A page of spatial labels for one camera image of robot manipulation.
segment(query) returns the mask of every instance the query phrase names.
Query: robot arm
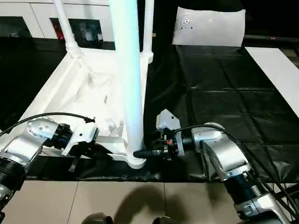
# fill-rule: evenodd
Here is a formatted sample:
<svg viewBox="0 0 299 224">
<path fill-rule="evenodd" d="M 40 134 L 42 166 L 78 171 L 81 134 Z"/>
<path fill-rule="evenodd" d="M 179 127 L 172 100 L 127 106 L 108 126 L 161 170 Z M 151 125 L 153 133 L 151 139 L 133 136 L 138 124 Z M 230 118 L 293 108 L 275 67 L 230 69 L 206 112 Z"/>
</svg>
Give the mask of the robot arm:
<svg viewBox="0 0 299 224">
<path fill-rule="evenodd" d="M 58 124 L 48 117 L 30 120 L 24 132 L 13 138 L 0 152 L 0 211 L 14 192 L 21 189 L 26 173 L 42 152 L 43 146 L 62 149 L 62 155 L 86 155 L 92 158 L 109 153 L 108 150 L 95 152 L 98 133 L 93 122 L 81 124 L 72 132 L 69 125 Z M 4 213 L 0 214 L 0 222 L 4 216 Z"/>
<path fill-rule="evenodd" d="M 223 128 L 216 123 L 206 123 Z M 256 181 L 254 170 L 241 149 L 223 132 L 210 127 L 191 129 L 192 138 L 182 138 L 181 133 L 173 135 L 172 130 L 179 129 L 179 120 L 168 110 L 157 116 L 157 129 L 161 134 L 161 145 L 152 151 L 135 152 L 134 156 L 148 158 L 163 156 L 168 160 L 172 156 L 183 156 L 183 145 L 192 145 L 196 151 L 204 147 L 220 180 L 234 201 L 234 207 L 242 220 L 253 220 L 267 213 L 274 213 L 278 222 L 290 223 L 275 198 Z"/>
</svg>

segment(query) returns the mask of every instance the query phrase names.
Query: white metal frame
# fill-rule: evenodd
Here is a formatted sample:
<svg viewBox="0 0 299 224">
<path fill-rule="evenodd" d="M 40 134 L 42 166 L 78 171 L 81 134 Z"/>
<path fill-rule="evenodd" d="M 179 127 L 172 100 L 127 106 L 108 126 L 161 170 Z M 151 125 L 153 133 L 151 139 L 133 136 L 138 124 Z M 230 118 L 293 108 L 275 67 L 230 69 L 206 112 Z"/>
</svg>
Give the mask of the white metal frame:
<svg viewBox="0 0 299 224">
<path fill-rule="evenodd" d="M 99 136 L 97 142 L 109 149 L 115 160 L 125 161 L 132 168 L 141 168 L 146 160 L 135 158 L 133 152 L 142 147 L 147 70 L 148 64 L 153 60 L 151 40 L 154 0 L 146 1 L 145 10 L 150 13 L 146 13 L 145 16 L 144 51 L 139 53 L 136 0 L 110 0 L 116 51 L 79 48 L 61 0 L 54 0 L 66 40 L 67 54 L 21 119 L 43 112 L 57 112 L 58 108 L 76 98 L 81 87 L 85 85 L 85 80 L 89 79 L 91 74 L 100 78 L 111 75 L 115 79 L 119 76 L 120 81 L 116 83 L 120 83 L 121 87 L 116 84 L 110 88 L 113 91 L 106 104 L 109 102 L 111 108 L 115 110 L 121 110 L 120 105 L 123 105 L 124 125 L 117 127 L 111 135 Z M 92 111 L 82 106 L 79 108 L 81 114 L 90 116 L 94 113 L 95 105 L 101 101 L 97 96 L 92 95 L 92 97 L 91 101 L 89 95 L 87 97 L 89 103 L 92 103 Z M 99 120 L 102 111 L 96 113 Z M 78 123 L 78 120 L 68 120 L 68 117 L 63 117 L 61 120 L 57 117 L 53 119 L 56 122 L 71 124 L 71 127 Z M 9 136 L 6 136 L 6 140 L 22 133 L 25 125 L 14 128 Z M 49 148 L 44 150 L 44 155 L 61 156 L 61 152 Z"/>
</svg>

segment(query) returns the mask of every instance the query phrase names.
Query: gray floor tile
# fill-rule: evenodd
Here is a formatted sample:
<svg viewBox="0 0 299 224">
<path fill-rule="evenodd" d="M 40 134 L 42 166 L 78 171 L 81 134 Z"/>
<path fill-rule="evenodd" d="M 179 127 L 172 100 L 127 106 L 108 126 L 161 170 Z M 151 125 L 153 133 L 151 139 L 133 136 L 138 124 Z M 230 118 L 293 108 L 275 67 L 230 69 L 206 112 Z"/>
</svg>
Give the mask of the gray floor tile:
<svg viewBox="0 0 299 224">
<path fill-rule="evenodd" d="M 166 183 L 166 215 L 184 224 L 234 224 L 240 219 L 222 183 Z"/>
<path fill-rule="evenodd" d="M 77 182 L 25 181 L 7 207 L 3 224 L 67 224 Z"/>
<path fill-rule="evenodd" d="M 115 224 L 151 224 L 165 216 L 163 183 L 80 182 L 69 224 L 103 212 Z"/>
</svg>

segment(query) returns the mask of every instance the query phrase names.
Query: white tube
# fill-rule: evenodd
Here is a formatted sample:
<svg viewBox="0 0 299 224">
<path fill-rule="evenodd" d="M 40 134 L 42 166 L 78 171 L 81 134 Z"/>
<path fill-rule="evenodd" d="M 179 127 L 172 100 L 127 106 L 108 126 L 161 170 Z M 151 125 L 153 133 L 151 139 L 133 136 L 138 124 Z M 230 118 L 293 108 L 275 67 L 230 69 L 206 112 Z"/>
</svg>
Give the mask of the white tube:
<svg viewBox="0 0 299 224">
<path fill-rule="evenodd" d="M 145 1 L 145 13 L 144 13 L 144 33 L 143 33 L 143 53 L 151 56 L 153 55 L 152 35 L 153 35 L 153 20 L 154 20 L 154 0 Z"/>
<path fill-rule="evenodd" d="M 57 11 L 62 32 L 64 34 L 66 50 L 70 52 L 72 56 L 74 56 L 73 53 L 80 53 L 80 49 L 77 42 L 75 41 L 69 20 L 66 17 L 63 3 L 61 2 L 61 0 L 54 0 L 54 5 Z"/>
<path fill-rule="evenodd" d="M 144 162 L 133 157 L 143 144 L 137 0 L 109 2 L 128 134 L 127 158 L 137 165 Z"/>
</svg>

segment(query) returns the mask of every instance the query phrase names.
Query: black cable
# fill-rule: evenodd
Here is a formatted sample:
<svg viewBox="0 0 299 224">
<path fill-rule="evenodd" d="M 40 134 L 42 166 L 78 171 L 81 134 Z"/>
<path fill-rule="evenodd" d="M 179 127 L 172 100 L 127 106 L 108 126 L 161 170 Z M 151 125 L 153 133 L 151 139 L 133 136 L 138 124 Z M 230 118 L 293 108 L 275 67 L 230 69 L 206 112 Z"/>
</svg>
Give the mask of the black cable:
<svg viewBox="0 0 299 224">
<path fill-rule="evenodd" d="M 230 137 L 233 142 L 235 144 L 237 144 L 238 146 L 241 147 L 241 149 L 246 152 L 247 154 L 249 154 L 257 163 L 258 165 L 266 172 L 266 174 L 273 180 L 273 182 L 278 186 L 278 188 L 285 194 L 286 198 L 289 200 L 289 203 L 291 204 L 291 206 L 293 207 L 295 213 L 297 214 L 297 216 L 299 216 L 299 209 L 296 205 L 296 203 L 293 201 L 293 199 L 291 198 L 291 196 L 288 194 L 288 192 L 281 186 L 279 180 L 277 180 L 277 178 L 267 169 L 267 167 L 257 158 L 257 156 L 251 152 L 250 150 L 248 150 L 233 134 L 231 134 L 229 131 L 225 130 L 224 128 L 215 126 L 215 125 L 208 125 L 208 124 L 203 124 L 203 125 L 193 125 L 193 126 L 189 126 L 189 127 L 182 127 L 176 130 L 173 130 L 174 133 L 178 133 L 184 130 L 188 130 L 188 129 L 192 129 L 195 127 L 209 127 L 209 128 L 213 128 L 216 129 L 220 132 L 225 133 L 228 137 Z"/>
<path fill-rule="evenodd" d="M 40 118 L 43 116 L 53 116 L 53 115 L 64 115 L 64 116 L 71 116 L 71 117 L 76 117 L 76 118 L 81 118 L 83 119 L 86 123 L 90 123 L 90 122 L 95 122 L 94 119 L 88 118 L 88 117 L 84 117 L 82 115 L 78 115 L 78 114 L 74 114 L 74 113 L 64 113 L 64 112 L 51 112 L 51 113 L 41 113 L 41 114 L 37 114 L 28 118 L 25 118 L 23 120 L 20 120 L 19 122 L 15 123 L 14 125 L 11 125 L 9 128 L 5 129 L 4 131 L 2 131 L 0 133 L 0 137 L 2 135 L 4 135 L 5 133 L 8 133 L 9 131 L 11 131 L 14 127 L 19 126 L 22 123 L 25 123 L 29 120 L 32 120 L 34 118 Z"/>
<path fill-rule="evenodd" d="M 285 183 L 284 183 L 284 188 L 287 189 L 287 186 L 286 186 Z M 287 202 L 288 206 L 290 206 L 290 202 L 289 202 L 289 200 L 286 200 L 286 202 Z M 291 213 L 290 213 L 290 215 L 291 215 L 291 220 L 294 221 L 293 216 L 292 216 Z"/>
<path fill-rule="evenodd" d="M 264 183 L 263 185 L 275 197 L 275 191 L 268 184 Z M 281 204 L 282 207 L 284 207 L 285 210 L 290 213 L 291 217 L 299 220 L 299 216 L 290 208 L 289 204 L 286 204 L 282 198 L 275 197 L 275 199 Z"/>
</svg>

